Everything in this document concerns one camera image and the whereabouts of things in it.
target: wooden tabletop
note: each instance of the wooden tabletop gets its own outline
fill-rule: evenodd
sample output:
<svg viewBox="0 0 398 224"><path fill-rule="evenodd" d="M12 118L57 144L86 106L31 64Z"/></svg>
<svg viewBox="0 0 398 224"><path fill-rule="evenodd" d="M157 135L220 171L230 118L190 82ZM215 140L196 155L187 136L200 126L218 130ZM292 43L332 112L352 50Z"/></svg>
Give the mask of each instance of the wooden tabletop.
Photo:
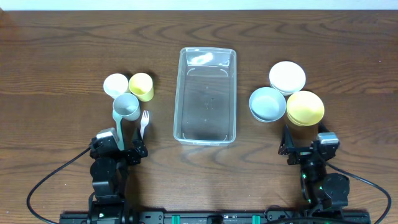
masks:
<svg viewBox="0 0 398 224"><path fill-rule="evenodd" d="M398 14L389 11L4 12L0 18L0 223L40 223L25 200L43 177L115 126L112 73L146 72L155 96L149 157L132 168L134 205L175 210L265 210L304 204L299 166L277 154L286 119L260 123L250 94L269 86L273 64L291 60L305 89L324 102L324 121L341 148L330 162L398 199ZM173 138L178 57L184 47L234 49L238 58L237 138L229 147L182 146ZM132 127L138 122L126 123ZM301 144L314 127L295 128ZM84 155L32 197L41 215L85 211L93 159ZM378 190L351 179L348 208L375 221ZM398 222L393 203L384 223Z"/></svg>

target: white background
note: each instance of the white background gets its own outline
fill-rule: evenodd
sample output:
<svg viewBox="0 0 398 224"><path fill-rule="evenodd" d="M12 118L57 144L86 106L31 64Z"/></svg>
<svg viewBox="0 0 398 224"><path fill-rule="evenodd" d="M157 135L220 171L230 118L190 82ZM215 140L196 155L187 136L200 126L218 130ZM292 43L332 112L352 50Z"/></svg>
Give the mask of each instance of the white background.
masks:
<svg viewBox="0 0 398 224"><path fill-rule="evenodd" d="M0 0L3 10L398 9L398 0Z"/></svg>

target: white fork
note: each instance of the white fork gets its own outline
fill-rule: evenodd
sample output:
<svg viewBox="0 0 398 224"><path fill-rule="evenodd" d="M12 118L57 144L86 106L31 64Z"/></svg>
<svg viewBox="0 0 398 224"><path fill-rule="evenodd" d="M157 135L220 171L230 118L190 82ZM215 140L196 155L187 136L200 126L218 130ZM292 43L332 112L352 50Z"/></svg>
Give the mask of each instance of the white fork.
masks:
<svg viewBox="0 0 398 224"><path fill-rule="evenodd" d="M139 130L142 139L144 139L144 131L148 123L149 123L149 111L144 110L144 113L142 114L141 118L141 129Z"/></svg>

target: wood grain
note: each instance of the wood grain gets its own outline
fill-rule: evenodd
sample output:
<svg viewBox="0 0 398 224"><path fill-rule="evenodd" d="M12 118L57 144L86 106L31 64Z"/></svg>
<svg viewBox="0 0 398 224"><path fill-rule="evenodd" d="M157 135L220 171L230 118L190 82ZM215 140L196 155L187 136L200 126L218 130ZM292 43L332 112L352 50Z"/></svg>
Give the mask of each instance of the wood grain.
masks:
<svg viewBox="0 0 398 224"><path fill-rule="evenodd" d="M395 201L397 40L394 11L7 12L0 22L0 223L40 223L26 208L29 190L114 126L102 83L116 72L147 72L155 83L154 99L141 103L152 113L149 157L132 168L127 188L136 205L265 210L305 203L299 167L277 155L286 118L259 123L248 108L281 60L300 64L305 89L325 103L325 123L341 139L331 162ZM237 138L229 147L181 146L173 138L178 56L191 46L237 51ZM314 127L292 131L300 144L315 137ZM34 208L52 220L86 210L92 162L83 156L46 181ZM375 221L385 206L382 193L351 180L348 208L367 209ZM384 223L397 222L393 203Z"/></svg>

